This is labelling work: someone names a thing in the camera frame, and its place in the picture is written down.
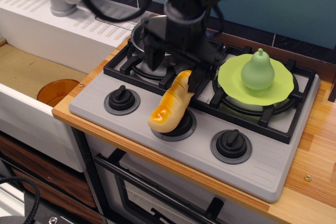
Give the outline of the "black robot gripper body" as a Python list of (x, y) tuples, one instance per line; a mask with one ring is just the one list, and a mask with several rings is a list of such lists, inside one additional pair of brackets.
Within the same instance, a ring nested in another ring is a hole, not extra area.
[(143, 19), (144, 37), (151, 33), (163, 42), (165, 53), (194, 66), (201, 62), (219, 62), (219, 52), (206, 37), (203, 20), (174, 20), (168, 15)]

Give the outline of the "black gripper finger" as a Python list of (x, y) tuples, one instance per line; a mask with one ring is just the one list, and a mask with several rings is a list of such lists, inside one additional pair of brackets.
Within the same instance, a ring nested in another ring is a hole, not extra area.
[(151, 70), (156, 70), (165, 57), (163, 42), (157, 36), (148, 33), (144, 38), (145, 60)]
[(206, 62), (196, 64), (188, 78), (188, 92), (195, 93), (204, 81), (212, 76), (213, 65)]

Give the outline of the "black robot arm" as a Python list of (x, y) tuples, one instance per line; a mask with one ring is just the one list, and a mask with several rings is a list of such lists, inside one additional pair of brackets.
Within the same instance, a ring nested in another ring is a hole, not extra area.
[(206, 29), (212, 10), (224, 21), (217, 6), (220, 1), (166, 0), (164, 15), (144, 20), (144, 57), (149, 68), (155, 70), (166, 53), (179, 58), (192, 68), (188, 91), (195, 92), (209, 68), (219, 62), (219, 53), (209, 39), (221, 31), (208, 34)]

